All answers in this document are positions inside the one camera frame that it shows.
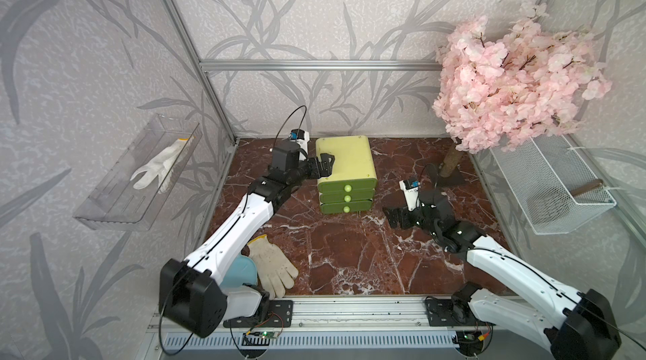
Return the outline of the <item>green top drawer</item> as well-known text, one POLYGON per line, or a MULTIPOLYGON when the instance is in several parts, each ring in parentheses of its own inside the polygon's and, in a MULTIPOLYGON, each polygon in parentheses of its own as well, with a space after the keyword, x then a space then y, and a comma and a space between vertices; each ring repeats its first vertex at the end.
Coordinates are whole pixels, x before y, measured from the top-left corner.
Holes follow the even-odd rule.
POLYGON ((318 190, 323 194, 353 193, 363 190, 375 190, 378 182, 376 178, 360 178, 348 180, 320 179, 317 183, 318 190))

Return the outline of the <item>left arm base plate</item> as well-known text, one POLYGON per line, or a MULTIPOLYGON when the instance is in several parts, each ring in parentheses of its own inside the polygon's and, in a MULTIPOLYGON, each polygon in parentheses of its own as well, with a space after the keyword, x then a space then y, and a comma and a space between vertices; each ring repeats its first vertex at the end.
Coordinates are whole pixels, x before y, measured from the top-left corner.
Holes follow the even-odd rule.
POLYGON ((260 327, 289 328, 294 315, 294 301, 271 300, 264 304, 250 317, 238 317, 224 321, 225 328, 255 329, 260 327))

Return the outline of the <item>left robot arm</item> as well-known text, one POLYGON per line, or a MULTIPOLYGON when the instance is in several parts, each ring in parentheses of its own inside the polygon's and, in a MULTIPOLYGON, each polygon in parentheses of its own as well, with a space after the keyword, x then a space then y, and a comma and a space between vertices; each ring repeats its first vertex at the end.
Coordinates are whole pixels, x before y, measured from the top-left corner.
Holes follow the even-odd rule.
POLYGON ((331 176, 332 154, 309 156, 301 138, 280 141, 266 173, 254 180, 237 208, 218 230, 183 261, 161 269, 159 311, 195 336, 206 338, 223 322, 262 319, 270 294, 255 284, 226 289, 222 282, 234 260, 257 230, 307 179, 331 176))

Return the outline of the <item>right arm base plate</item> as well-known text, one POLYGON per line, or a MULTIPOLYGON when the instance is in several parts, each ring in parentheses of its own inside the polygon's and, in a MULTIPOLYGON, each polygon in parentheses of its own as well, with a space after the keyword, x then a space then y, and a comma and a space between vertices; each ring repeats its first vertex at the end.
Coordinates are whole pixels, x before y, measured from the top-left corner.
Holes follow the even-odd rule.
POLYGON ((439 299, 433 296, 427 296, 423 305, 425 308, 429 326, 446 326, 476 328, 485 326, 495 326, 495 324, 484 322, 474 316, 471 311, 468 299, 439 299))

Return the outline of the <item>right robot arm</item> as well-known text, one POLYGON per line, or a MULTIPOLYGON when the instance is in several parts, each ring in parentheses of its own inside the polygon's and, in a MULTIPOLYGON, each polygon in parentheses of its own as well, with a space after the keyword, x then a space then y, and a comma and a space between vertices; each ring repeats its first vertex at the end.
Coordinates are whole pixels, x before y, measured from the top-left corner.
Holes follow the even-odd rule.
POLYGON ((523 298, 504 299, 468 282, 452 296, 458 323, 500 326, 551 353, 555 359, 611 359, 622 346, 612 307, 605 296, 585 293, 544 274, 512 254, 479 227, 455 217, 436 190, 405 188, 382 203, 391 228, 418 228, 446 252, 489 274, 523 298))

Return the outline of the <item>green drawer cabinet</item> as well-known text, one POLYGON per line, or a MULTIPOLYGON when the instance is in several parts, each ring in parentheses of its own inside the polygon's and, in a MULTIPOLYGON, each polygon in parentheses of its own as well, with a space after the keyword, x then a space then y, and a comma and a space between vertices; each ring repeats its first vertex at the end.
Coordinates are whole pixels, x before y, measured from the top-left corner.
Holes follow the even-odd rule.
POLYGON ((367 136, 339 136, 316 141, 317 156, 322 153, 335 157, 332 175, 325 180, 376 178, 373 155, 367 136))

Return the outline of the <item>green bottom drawer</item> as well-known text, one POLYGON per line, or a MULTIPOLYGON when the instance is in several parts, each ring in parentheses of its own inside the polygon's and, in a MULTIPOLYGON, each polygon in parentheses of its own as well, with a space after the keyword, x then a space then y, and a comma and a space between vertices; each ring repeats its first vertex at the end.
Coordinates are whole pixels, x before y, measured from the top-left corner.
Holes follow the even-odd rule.
POLYGON ((324 215, 347 214, 354 212, 370 211, 373 207, 372 200, 358 200, 351 202, 328 203, 320 205, 324 215))

